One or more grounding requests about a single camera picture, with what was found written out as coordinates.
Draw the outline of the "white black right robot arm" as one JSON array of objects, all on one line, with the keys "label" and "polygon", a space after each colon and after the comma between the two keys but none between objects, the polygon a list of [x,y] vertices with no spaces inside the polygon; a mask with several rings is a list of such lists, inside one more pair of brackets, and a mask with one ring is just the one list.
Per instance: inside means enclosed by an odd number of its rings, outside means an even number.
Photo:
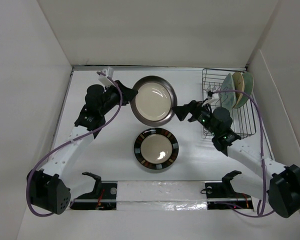
[{"label": "white black right robot arm", "polygon": [[256,153],[243,142],[231,125],[233,119],[224,107],[212,109],[209,103],[218,91],[207,92],[204,101],[192,100],[183,106],[173,106],[172,112],[180,121],[184,121],[188,114],[188,122],[199,122],[204,129],[213,136],[212,143],[217,151],[234,159],[261,178],[261,183],[244,183],[239,178],[241,171],[234,170],[222,179],[221,191],[227,197],[235,194],[247,193],[259,198],[257,217],[265,216],[265,204],[269,203],[272,211],[283,218],[289,218],[300,209],[300,168],[295,164],[286,166],[265,158],[264,153]]}]

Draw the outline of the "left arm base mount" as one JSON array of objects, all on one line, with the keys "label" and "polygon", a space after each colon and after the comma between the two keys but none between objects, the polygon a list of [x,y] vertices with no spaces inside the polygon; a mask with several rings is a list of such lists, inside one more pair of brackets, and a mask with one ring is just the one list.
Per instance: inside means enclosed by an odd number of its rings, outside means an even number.
[{"label": "left arm base mount", "polygon": [[79,195],[69,204],[71,210],[113,211],[117,209],[117,181],[102,181],[99,175],[83,172],[82,175],[94,180],[93,189]]}]

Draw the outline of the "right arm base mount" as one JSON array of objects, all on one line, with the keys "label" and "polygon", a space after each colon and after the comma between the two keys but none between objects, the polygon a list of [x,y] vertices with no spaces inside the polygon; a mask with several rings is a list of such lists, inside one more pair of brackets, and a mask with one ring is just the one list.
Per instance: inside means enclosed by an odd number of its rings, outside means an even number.
[{"label": "right arm base mount", "polygon": [[200,191],[206,196],[208,210],[253,210],[253,202],[250,195],[235,192],[231,181],[241,172],[234,170],[227,173],[221,181],[208,181],[204,183],[204,188]]}]

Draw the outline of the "brown rimmed cream plate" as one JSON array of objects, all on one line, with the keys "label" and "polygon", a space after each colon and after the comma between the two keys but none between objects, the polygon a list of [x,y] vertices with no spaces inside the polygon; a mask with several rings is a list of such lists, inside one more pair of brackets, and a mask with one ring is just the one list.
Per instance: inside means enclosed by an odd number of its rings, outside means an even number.
[{"label": "brown rimmed cream plate", "polygon": [[173,107],[178,99],[172,85],[160,76],[148,75],[133,86],[138,91],[130,103],[134,116],[144,125],[160,127],[174,117]]}]

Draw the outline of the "black striped rim plate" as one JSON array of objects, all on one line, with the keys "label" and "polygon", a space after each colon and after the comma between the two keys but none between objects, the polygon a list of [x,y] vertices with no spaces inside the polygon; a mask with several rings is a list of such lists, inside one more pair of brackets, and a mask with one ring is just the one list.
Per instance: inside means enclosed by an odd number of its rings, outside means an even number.
[{"label": "black striped rim plate", "polygon": [[152,127],[141,132],[134,141],[136,160],[148,170],[162,171],[171,167],[179,154],[179,143],[172,132]]}]

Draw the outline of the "light blue rectangular plate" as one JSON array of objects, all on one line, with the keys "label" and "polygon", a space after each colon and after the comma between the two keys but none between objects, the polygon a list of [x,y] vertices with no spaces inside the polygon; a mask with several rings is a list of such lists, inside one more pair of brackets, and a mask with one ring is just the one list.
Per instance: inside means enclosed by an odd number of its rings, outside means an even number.
[{"label": "light blue rectangular plate", "polygon": [[237,99],[235,90],[234,80],[231,73],[229,73],[221,84],[220,91],[220,104],[223,108],[231,111],[235,106]]}]

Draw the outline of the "beige bird painted plate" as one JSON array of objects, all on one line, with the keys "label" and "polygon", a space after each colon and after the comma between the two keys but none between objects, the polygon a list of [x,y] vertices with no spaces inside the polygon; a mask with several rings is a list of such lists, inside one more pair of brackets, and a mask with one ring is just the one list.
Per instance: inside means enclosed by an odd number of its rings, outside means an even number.
[{"label": "beige bird painted plate", "polygon": [[234,108],[237,108],[239,102],[241,101],[241,99],[243,97],[242,92],[245,90],[245,83],[244,83],[244,78],[243,78],[243,75],[242,75],[241,72],[238,72],[238,71],[235,72],[232,75],[232,78],[233,78],[233,83],[234,83],[235,90],[240,91],[240,92],[235,93],[235,95],[236,95],[236,104],[234,105]]}]

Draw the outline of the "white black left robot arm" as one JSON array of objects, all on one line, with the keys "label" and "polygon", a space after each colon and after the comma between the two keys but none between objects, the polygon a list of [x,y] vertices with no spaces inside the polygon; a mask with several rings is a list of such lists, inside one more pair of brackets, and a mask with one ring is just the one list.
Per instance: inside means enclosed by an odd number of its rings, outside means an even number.
[{"label": "white black left robot arm", "polygon": [[99,132],[111,123],[105,115],[114,107],[128,105],[137,94],[137,90],[118,80],[109,87],[94,84],[87,88],[85,104],[68,139],[39,160],[26,177],[26,203],[33,215],[44,218],[65,211],[71,200],[71,190],[62,176]]}]

